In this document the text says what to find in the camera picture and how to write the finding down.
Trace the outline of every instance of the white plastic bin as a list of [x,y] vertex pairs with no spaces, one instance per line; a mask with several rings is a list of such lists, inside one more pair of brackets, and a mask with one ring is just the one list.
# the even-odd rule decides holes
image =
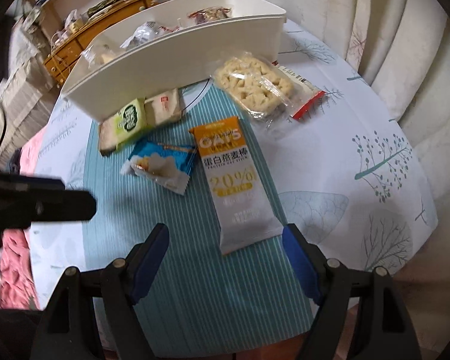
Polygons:
[[264,0],[168,1],[107,28],[91,44],[120,45],[145,21],[173,26],[189,12],[214,6],[231,8],[233,17],[152,40],[93,73],[80,57],[62,94],[102,122],[137,97],[151,97],[206,79],[217,61],[231,53],[247,50],[270,61],[276,59],[286,12]]

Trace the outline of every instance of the pink blanket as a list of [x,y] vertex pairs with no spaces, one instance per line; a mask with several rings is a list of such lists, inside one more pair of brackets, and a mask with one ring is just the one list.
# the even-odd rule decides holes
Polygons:
[[[31,176],[37,164],[38,152],[47,126],[42,128],[22,148],[20,174]],[[32,270],[28,230],[5,230],[0,260],[2,275],[0,306],[4,309],[38,308]]]

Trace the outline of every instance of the white curtain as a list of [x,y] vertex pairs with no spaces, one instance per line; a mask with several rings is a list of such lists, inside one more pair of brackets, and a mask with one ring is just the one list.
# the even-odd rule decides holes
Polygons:
[[396,275],[425,359],[450,339],[450,20],[436,0],[268,0],[387,105],[430,182],[439,225]]

